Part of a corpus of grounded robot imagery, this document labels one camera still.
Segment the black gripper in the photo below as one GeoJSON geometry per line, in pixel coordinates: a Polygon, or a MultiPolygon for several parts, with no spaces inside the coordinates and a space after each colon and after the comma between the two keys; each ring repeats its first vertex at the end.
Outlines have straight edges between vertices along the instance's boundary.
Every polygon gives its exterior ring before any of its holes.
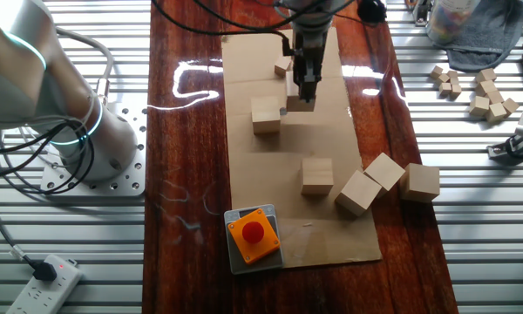
{"type": "Polygon", "coordinates": [[[299,85],[301,100],[311,102],[316,97],[316,88],[322,80],[323,47],[296,47],[293,72],[299,85]]]}

